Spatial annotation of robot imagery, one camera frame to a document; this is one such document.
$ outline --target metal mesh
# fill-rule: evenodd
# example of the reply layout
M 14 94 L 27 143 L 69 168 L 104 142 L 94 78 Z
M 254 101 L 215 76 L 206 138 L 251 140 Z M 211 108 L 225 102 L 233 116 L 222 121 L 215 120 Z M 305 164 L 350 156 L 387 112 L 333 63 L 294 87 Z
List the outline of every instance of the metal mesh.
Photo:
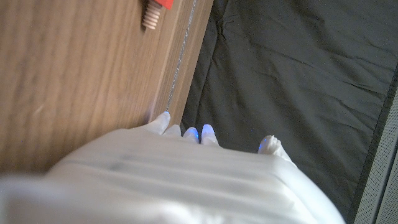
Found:
M 398 223 L 398 157 L 391 170 L 386 192 L 380 206 L 376 223 Z
M 377 152 L 368 177 L 368 181 L 366 182 L 365 190 L 361 199 L 361 203 L 359 204 L 358 212 L 356 214 L 354 223 L 372 223 L 374 221 L 374 217 L 377 216 L 379 201 L 382 197 L 381 194 L 383 194 L 384 184 L 386 182 L 386 179 L 388 178 L 391 160 L 394 159 L 392 157 L 394 155 L 394 150 L 396 146 L 397 128 L 398 97 L 397 95 L 395 95 L 394 101 L 387 117 L 386 125 L 382 132 L 379 147 L 377 148 Z M 394 195 L 395 202 L 391 201 L 391 203 L 396 203 L 398 201 L 396 197 L 397 194 L 395 193 Z

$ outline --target red object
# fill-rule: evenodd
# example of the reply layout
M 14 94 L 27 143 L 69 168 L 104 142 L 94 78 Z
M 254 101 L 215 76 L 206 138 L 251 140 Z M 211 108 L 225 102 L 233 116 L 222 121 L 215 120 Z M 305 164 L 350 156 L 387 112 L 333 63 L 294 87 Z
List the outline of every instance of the red object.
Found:
M 155 0 L 155 1 L 164 6 L 166 9 L 172 8 L 173 0 Z

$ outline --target wooden surface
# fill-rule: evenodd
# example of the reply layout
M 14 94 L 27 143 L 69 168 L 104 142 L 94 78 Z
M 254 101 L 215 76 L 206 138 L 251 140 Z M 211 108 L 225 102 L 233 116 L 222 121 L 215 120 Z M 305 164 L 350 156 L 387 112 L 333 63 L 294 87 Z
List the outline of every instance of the wooden surface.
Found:
M 179 123 L 212 1 L 197 1 L 169 111 Z M 165 110 L 193 0 L 141 26 L 143 0 L 0 1 L 0 169 L 45 171 Z

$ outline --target black cloth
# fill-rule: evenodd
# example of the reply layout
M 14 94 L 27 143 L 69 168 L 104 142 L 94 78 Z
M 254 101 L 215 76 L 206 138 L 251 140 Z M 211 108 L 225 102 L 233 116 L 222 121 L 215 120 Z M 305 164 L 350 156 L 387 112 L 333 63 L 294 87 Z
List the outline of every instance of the black cloth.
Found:
M 274 134 L 347 218 L 398 62 L 397 1 L 215 0 L 182 119 Z

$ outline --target wooden panel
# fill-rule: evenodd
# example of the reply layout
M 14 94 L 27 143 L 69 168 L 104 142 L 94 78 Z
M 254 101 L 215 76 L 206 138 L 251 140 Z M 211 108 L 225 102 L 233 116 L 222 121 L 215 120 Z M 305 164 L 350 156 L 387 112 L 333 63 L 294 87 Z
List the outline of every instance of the wooden panel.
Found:
M 82 144 L 163 111 L 192 4 L 175 0 L 157 30 L 145 30 L 141 0 L 1 1 L 0 169 L 45 171 Z M 179 85 L 192 80 L 211 4 L 198 1 L 195 16 L 205 17 L 191 32 L 201 37 L 188 38 L 192 56 Z M 175 122 L 181 97 L 170 108 Z
M 188 92 L 193 78 L 193 73 L 197 64 L 199 57 L 201 43 L 206 31 L 206 25 L 211 11 L 211 6 L 213 1 L 201 1 L 198 0 L 195 5 L 195 10 L 192 17 L 192 23 L 190 24 L 190 29 L 188 32 L 188 38 L 185 44 L 185 50 L 183 52 L 182 61 L 179 67 L 177 81 L 175 82 L 175 89 L 172 95 L 172 100 L 170 102 L 170 114 L 172 119 L 170 125 L 180 124 L 183 109 L 187 101 Z M 191 14 L 191 7 L 184 9 L 184 17 L 189 17 Z M 181 48 L 181 42 L 176 42 L 176 48 Z M 178 56 L 180 52 L 173 52 L 172 62 L 167 64 L 166 73 L 175 73 L 175 65 L 178 62 Z M 151 116 L 153 119 L 157 114 L 161 113 L 162 110 L 167 106 L 168 103 L 168 93 L 172 88 L 173 76 L 167 75 L 163 80 L 163 85 L 159 88 L 160 94 L 157 95 L 157 101 L 155 101 L 156 106 L 154 112 Z

